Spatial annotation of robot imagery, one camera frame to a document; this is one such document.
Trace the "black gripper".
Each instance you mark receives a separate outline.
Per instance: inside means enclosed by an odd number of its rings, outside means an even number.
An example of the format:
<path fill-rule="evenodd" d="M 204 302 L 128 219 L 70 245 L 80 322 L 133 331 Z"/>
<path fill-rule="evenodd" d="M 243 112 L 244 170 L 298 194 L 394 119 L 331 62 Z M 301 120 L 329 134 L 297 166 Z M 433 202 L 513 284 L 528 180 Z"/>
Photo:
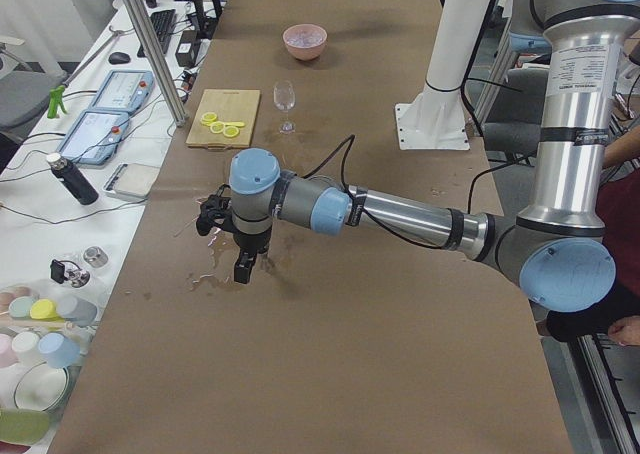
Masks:
<path fill-rule="evenodd" d="M 271 229 L 268 228 L 257 234 L 238 231 L 233 234 L 233 239 L 240 250 L 234 264 L 234 281 L 239 284 L 248 284 L 254 267 L 254 257 L 265 254 L 269 250 Z"/>

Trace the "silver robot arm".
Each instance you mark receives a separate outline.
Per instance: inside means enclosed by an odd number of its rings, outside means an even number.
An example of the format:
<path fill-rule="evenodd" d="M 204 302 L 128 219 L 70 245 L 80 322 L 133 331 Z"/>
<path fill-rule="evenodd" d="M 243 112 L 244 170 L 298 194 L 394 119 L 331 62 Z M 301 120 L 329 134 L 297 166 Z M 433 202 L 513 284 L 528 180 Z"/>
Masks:
<path fill-rule="evenodd" d="M 511 20 L 515 51 L 551 53 L 534 185 L 513 220 L 298 176 L 271 152 L 250 148 L 233 157 L 222 202 L 223 229 L 239 248 L 235 281 L 249 281 L 276 219 L 327 235 L 370 222 L 410 244 L 489 265 L 550 310 L 600 301 L 616 267 L 595 204 L 619 57 L 639 28 L 639 0 L 513 0 Z"/>

